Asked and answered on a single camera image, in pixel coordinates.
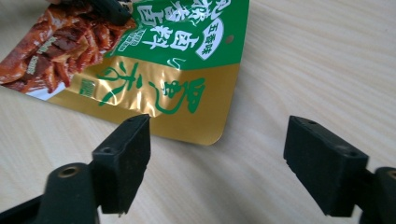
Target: wood grain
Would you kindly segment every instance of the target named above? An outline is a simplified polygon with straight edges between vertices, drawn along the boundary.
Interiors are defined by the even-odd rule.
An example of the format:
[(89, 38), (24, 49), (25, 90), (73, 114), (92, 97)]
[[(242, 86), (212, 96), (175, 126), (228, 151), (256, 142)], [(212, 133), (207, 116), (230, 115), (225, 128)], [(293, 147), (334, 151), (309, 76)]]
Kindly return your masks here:
[[(48, 5), (0, 2), (0, 60)], [(225, 133), (211, 147), (152, 136), (130, 213), (102, 223), (358, 223), (322, 215), (282, 158), (289, 115), (313, 119), (396, 165), (396, 2), (251, 0)], [(91, 160), (116, 125), (0, 88), (0, 211), (46, 176)]]

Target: table surface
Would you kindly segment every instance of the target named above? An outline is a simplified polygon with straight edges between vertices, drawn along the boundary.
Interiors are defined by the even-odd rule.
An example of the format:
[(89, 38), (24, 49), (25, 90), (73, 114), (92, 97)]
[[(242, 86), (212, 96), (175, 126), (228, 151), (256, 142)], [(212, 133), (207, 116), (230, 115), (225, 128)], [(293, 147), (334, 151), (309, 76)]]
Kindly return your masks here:
[[(44, 0), (0, 2), (0, 60)], [(312, 119), (370, 156), (396, 162), (396, 2), (251, 0), (224, 135), (202, 147), (152, 136), (130, 212), (102, 223), (358, 223), (325, 217), (283, 159), (290, 115)], [(117, 127), (0, 87), (0, 211), (43, 192), (47, 174)]]

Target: black plastic part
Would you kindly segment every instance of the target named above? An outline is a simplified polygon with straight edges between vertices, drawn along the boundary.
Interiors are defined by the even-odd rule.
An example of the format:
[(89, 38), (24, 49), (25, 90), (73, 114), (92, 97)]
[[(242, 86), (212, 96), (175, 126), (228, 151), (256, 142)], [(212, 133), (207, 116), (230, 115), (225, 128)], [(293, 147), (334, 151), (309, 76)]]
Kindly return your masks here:
[(49, 175), (34, 223), (99, 223), (87, 164), (71, 163)]
[(90, 166), (102, 212), (127, 213), (149, 162), (149, 115), (125, 120), (92, 156)]
[(375, 204), (382, 222), (396, 223), (396, 169), (382, 167), (375, 171)]
[(116, 0), (90, 0), (93, 9), (111, 23), (124, 25), (132, 15)]
[(1, 224), (33, 223), (40, 207), (41, 196), (8, 209), (0, 214)]
[(351, 216), (366, 154), (316, 122), (291, 116), (284, 158), (325, 215)]

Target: seasoning packet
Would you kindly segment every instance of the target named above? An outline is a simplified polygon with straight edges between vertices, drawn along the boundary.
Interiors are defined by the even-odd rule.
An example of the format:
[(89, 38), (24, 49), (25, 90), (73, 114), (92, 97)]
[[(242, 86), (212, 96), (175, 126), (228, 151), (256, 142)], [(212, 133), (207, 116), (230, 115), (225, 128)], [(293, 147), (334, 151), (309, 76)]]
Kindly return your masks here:
[(150, 114), (162, 137), (218, 141), (248, 0), (141, 0), (123, 26), (82, 3), (50, 5), (0, 63), (0, 85), (116, 123)]

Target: braised meat picture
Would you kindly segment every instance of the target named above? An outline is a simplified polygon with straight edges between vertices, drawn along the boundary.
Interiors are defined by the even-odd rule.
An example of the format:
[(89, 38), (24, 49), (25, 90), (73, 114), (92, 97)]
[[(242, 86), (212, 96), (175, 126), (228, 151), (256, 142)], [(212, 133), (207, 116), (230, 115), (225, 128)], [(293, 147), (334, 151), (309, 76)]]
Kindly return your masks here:
[(98, 16), (85, 0), (51, 5), (17, 47), (0, 62), (0, 85), (20, 92), (70, 86), (74, 74), (103, 60), (122, 34), (136, 27), (116, 26)]

